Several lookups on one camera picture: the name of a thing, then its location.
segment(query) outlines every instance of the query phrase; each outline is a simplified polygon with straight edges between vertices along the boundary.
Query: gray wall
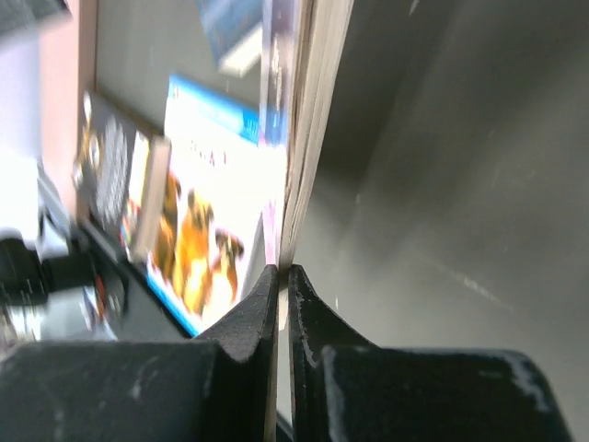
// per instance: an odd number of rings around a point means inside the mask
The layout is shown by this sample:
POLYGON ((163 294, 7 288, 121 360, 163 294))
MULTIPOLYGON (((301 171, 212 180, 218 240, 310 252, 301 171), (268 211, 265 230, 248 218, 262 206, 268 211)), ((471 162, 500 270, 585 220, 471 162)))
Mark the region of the gray wall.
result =
MULTIPOLYGON (((101 0, 98 81, 155 122, 170 71, 225 88, 193 3, 101 0)), ((589 3, 413 3, 356 1, 296 259, 376 343, 527 352, 584 440, 589 3)))
POLYGON ((0 42, 0 152, 40 157, 39 73, 36 31, 0 42))
POLYGON ((220 75, 194 0, 100 0, 97 46, 98 84, 160 127, 172 73, 258 105, 260 65, 220 75))

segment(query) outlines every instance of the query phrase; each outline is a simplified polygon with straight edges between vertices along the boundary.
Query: book cover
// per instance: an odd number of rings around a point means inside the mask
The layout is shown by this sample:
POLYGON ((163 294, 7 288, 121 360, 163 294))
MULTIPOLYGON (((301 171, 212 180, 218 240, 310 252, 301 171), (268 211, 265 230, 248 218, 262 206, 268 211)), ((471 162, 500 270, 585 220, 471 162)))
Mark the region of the book cover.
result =
POLYGON ((260 58, 262 0, 196 0, 215 64, 243 76, 260 58))
POLYGON ((150 242, 142 235, 148 218, 142 216, 142 210, 151 199, 157 201, 156 207, 161 205, 166 177, 160 178, 160 192, 151 180, 161 175, 154 174, 154 168, 167 169, 169 146, 140 131, 134 120, 98 93, 86 92, 82 108, 75 188, 88 205, 91 220, 107 239, 131 261, 146 259, 148 250, 144 255, 139 252, 150 242), (159 146, 163 156, 157 152, 159 146))
POLYGON ((172 154, 147 273, 192 336, 244 295, 267 199, 258 125, 254 110, 180 76, 170 78, 165 132, 172 154))
POLYGON ((260 148, 271 166, 269 195, 263 209, 266 263, 278 264, 287 186, 288 145, 294 136, 296 54, 301 26, 300 0, 263 0, 260 69, 260 148))

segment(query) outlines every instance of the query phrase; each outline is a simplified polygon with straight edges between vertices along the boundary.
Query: book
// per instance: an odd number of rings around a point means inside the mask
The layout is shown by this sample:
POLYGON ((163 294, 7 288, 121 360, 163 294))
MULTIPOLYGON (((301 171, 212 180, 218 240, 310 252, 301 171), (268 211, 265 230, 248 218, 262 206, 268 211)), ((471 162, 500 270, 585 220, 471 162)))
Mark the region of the book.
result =
POLYGON ((173 148, 147 278, 191 336, 243 297, 267 199, 258 128, 254 110, 170 78, 165 133, 173 148))
POLYGON ((244 76, 261 56, 262 0, 196 0, 219 70, 244 76))
POLYGON ((266 261, 293 262, 305 218, 353 0, 264 0, 260 148, 272 163, 266 261))
POLYGON ((84 223, 111 258, 145 262, 156 241, 171 144, 97 92, 84 94, 82 112, 73 180, 89 209, 84 223))

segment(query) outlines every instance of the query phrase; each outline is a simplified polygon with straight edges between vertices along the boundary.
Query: white book cover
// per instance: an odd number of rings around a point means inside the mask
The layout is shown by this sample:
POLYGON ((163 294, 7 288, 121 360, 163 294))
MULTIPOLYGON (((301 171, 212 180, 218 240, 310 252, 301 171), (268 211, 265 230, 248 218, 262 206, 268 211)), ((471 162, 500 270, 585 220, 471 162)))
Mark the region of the white book cover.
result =
POLYGON ((165 134, 172 144, 148 281, 191 336, 243 296, 267 200, 258 113, 172 76, 165 134))

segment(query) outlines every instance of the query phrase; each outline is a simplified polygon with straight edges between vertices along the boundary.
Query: stack of books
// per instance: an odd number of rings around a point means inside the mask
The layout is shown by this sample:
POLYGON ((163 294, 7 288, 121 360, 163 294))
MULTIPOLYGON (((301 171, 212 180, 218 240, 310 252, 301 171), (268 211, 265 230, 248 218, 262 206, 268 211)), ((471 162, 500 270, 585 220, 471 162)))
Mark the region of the stack of books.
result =
MULTIPOLYGON (((221 3, 199 2, 210 35, 225 35, 221 18, 256 5, 221 3)), ((142 270, 190 336, 243 298, 262 220, 266 262, 288 269, 293 261, 352 0, 260 0, 258 8, 242 30, 261 17, 260 112, 177 75, 163 135, 98 92, 81 106, 73 179, 87 230, 113 260, 142 270)), ((243 40, 233 37, 216 41, 217 62, 243 40)))
POLYGON ((190 335, 244 296, 266 202, 258 113, 172 76, 165 136, 88 91, 73 180, 87 231, 190 335))

